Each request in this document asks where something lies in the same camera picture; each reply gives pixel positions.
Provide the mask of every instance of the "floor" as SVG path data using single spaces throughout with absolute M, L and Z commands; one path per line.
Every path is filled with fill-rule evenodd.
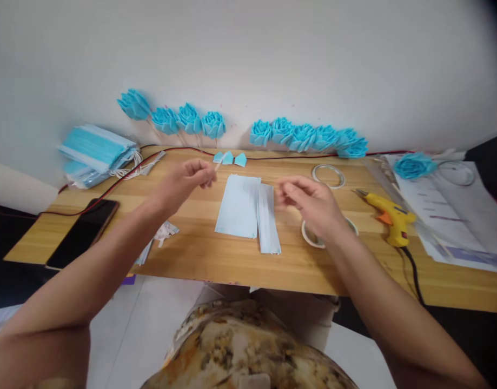
M 199 281 L 137 276 L 91 323 L 89 389 L 138 388 L 162 365 L 175 331 L 201 292 Z M 333 324 L 326 354 L 360 388 L 395 388 L 376 343 Z

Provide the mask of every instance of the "left hand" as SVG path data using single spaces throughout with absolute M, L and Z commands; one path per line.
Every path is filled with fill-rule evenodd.
M 212 164 L 199 158 L 191 159 L 169 172 L 148 201 L 161 206 L 169 217 L 178 211 L 198 185 L 206 189 L 216 181 Z

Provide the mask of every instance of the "yellow glue gun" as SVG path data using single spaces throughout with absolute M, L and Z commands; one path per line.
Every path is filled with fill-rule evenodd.
M 374 193 L 368 193 L 361 189 L 356 190 L 363 198 L 373 207 L 383 212 L 378 218 L 384 223 L 390 225 L 389 237 L 387 243 L 393 247 L 405 247 L 409 244 L 407 239 L 407 223 L 416 221 L 416 215 L 405 211 L 398 204 L 393 203 Z

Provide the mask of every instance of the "paper flower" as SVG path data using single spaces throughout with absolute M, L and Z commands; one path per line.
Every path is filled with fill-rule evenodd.
M 336 130 L 330 125 L 317 127 L 315 131 L 315 140 L 312 144 L 312 149 L 323 151 L 325 149 L 333 147 L 338 138 L 338 132 L 336 132 Z
M 201 120 L 196 110 L 192 105 L 186 103 L 180 107 L 176 124 L 180 130 L 184 130 L 187 134 L 193 135 L 201 132 Z
M 231 165 L 234 163 L 234 155 L 229 151 L 224 154 L 223 165 Z
M 432 173 L 438 166 L 423 153 L 405 154 L 394 164 L 394 171 L 403 179 L 416 179 Z
M 311 124 L 303 124 L 293 128 L 288 146 L 290 151 L 308 151 L 314 140 L 315 129 Z
M 234 160 L 234 164 L 245 167 L 247 165 L 247 156 L 244 153 L 239 154 Z
M 210 139 L 220 139 L 225 133 L 225 122 L 219 112 L 209 111 L 202 119 L 203 132 Z
M 287 144 L 291 139 L 294 125 L 286 118 L 277 118 L 271 124 L 271 141 L 279 144 Z
M 358 140 L 358 135 L 356 134 L 356 131 L 353 129 L 339 130 L 336 133 L 338 135 L 338 139 L 336 140 L 333 147 L 336 148 L 337 150 L 344 149 Z
M 178 134 L 176 115 L 171 108 L 157 108 L 156 112 L 153 112 L 151 116 L 158 131 L 162 131 L 167 135 Z
M 214 163 L 219 163 L 219 162 L 221 162 L 222 160 L 223 160 L 223 153 L 220 151 L 220 152 L 218 152 L 218 153 L 214 156 L 214 158 L 212 159 L 212 162 L 214 162 Z
M 343 149 L 338 149 L 336 152 L 341 158 L 363 158 L 369 151 L 367 148 L 368 143 L 365 138 L 360 138 L 355 143 L 351 143 Z
M 133 120 L 146 120 L 151 114 L 149 103 L 136 89 L 129 89 L 117 100 L 122 111 Z
M 259 121 L 255 122 L 252 126 L 252 132 L 250 134 L 250 143 L 256 146 L 265 146 L 271 136 L 270 123 Z

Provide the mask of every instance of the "black phone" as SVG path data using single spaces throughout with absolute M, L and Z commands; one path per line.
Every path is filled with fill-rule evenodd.
M 97 201 L 98 199 L 93 199 L 86 208 Z M 89 249 L 101 237 L 118 206 L 119 204 L 116 201 L 100 200 L 87 213 L 80 215 L 48 259 L 46 267 L 58 270 L 64 269 L 75 258 Z

